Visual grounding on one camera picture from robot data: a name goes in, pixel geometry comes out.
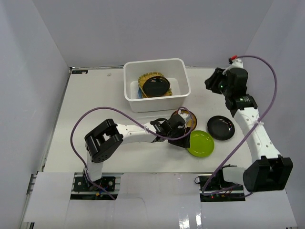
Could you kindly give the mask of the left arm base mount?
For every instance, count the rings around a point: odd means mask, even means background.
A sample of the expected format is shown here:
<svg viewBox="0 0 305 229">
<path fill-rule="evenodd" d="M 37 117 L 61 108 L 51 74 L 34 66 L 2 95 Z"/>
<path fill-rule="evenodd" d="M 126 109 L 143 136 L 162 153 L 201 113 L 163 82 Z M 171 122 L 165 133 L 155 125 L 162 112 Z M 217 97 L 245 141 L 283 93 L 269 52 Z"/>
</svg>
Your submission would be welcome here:
<svg viewBox="0 0 305 229">
<path fill-rule="evenodd" d="M 71 200 L 115 200 L 119 192 L 119 183 L 114 176 L 105 176 L 94 182 L 104 190 L 88 182 L 83 176 L 75 176 L 71 189 Z"/>
</svg>

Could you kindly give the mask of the fan-shaped bamboo woven tray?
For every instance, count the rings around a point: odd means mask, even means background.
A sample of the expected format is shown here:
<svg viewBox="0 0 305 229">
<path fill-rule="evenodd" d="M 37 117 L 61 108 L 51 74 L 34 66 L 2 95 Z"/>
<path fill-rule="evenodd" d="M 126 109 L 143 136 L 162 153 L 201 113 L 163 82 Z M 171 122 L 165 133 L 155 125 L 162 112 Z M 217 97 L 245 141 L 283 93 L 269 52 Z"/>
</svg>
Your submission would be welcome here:
<svg viewBox="0 0 305 229">
<path fill-rule="evenodd" d="M 141 88 L 143 98 L 172 96 L 169 80 L 160 72 L 143 74 L 138 79 L 138 86 Z"/>
</svg>

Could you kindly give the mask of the blue plate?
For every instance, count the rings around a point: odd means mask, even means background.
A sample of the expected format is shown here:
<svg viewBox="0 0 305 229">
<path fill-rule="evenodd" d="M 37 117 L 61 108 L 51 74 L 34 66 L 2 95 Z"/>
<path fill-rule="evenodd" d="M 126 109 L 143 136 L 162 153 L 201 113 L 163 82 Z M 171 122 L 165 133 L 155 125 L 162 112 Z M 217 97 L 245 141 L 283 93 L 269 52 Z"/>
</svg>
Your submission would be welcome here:
<svg viewBox="0 0 305 229">
<path fill-rule="evenodd" d="M 138 96 L 139 96 L 140 99 L 143 98 L 143 93 L 142 93 L 141 88 L 138 89 Z"/>
</svg>

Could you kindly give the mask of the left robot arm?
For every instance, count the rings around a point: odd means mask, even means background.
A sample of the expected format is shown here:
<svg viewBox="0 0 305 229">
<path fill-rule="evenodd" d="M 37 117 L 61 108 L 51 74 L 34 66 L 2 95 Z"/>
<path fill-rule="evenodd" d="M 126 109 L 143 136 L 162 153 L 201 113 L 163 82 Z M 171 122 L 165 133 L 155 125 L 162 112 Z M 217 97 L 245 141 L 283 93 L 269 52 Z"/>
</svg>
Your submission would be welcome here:
<svg viewBox="0 0 305 229">
<path fill-rule="evenodd" d="M 176 113 L 169 119 L 159 118 L 144 124 L 143 127 L 116 124 L 112 119 L 103 121 L 84 138 L 87 150 L 85 186 L 89 190 L 100 187 L 103 163 L 121 144 L 167 141 L 174 146 L 189 148 L 189 131 L 193 123 L 194 120 L 188 113 Z"/>
</svg>

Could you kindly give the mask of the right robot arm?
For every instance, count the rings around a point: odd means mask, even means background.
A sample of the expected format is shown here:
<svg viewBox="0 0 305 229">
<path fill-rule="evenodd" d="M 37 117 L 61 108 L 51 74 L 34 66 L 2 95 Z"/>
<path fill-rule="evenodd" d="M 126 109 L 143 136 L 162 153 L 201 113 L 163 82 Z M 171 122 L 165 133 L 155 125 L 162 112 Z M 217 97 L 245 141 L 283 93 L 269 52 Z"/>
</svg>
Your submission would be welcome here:
<svg viewBox="0 0 305 229">
<path fill-rule="evenodd" d="M 289 157 L 283 157 L 271 142 L 259 115 L 255 99 L 247 94 L 248 73 L 243 68 L 216 68 L 205 80 L 206 89 L 225 97 L 225 105 L 241 128 L 252 164 L 248 168 L 222 167 L 215 178 L 220 190 L 232 183 L 243 185 L 248 192 L 283 190 L 293 168 Z"/>
</svg>

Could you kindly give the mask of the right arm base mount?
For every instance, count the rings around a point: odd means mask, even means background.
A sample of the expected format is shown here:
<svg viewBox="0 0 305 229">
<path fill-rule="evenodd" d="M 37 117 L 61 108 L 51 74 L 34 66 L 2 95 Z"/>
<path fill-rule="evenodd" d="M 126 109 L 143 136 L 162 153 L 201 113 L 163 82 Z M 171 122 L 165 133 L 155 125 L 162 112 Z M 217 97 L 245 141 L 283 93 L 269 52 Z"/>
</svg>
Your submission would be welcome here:
<svg viewBox="0 0 305 229">
<path fill-rule="evenodd" d="M 244 187 L 225 181 L 222 169 L 217 172 L 203 191 L 209 176 L 209 174 L 201 174 L 194 179 L 195 184 L 199 185 L 201 203 L 245 201 Z"/>
</svg>

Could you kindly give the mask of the lime green plate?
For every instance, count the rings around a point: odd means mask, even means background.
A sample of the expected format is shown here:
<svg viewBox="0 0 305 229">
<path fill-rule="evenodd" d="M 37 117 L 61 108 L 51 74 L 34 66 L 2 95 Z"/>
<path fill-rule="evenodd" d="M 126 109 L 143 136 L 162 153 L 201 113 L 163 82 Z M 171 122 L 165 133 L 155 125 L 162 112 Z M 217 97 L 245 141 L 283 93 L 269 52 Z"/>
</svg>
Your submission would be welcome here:
<svg viewBox="0 0 305 229">
<path fill-rule="evenodd" d="M 190 146 L 186 150 L 195 157 L 208 157 L 214 151 L 214 140 L 207 132 L 194 130 L 190 134 Z"/>
</svg>

